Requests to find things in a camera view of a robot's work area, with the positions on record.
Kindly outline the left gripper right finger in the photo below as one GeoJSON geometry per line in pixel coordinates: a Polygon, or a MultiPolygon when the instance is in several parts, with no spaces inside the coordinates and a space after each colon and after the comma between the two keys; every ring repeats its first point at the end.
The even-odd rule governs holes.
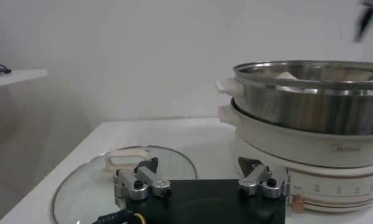
{"type": "Polygon", "coordinates": [[[247,196],[262,194],[265,198],[287,197],[290,194],[290,175],[286,167],[271,170],[260,160],[239,157],[243,177],[238,180],[240,191],[247,196]]]}

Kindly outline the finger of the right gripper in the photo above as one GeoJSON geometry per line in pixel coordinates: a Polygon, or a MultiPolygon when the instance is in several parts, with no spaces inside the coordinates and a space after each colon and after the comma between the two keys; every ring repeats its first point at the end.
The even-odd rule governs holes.
{"type": "Polygon", "coordinates": [[[355,43],[363,41],[373,23],[373,0],[361,0],[360,4],[363,6],[363,10],[355,26],[355,36],[353,39],[355,43]]]}

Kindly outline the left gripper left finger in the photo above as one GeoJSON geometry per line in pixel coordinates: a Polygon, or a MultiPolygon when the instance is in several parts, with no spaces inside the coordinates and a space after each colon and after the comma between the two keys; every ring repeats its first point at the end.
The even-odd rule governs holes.
{"type": "Polygon", "coordinates": [[[158,158],[139,162],[133,169],[117,169],[114,181],[114,195],[117,200],[145,200],[151,190],[154,197],[169,198],[171,182],[157,175],[158,158]]]}

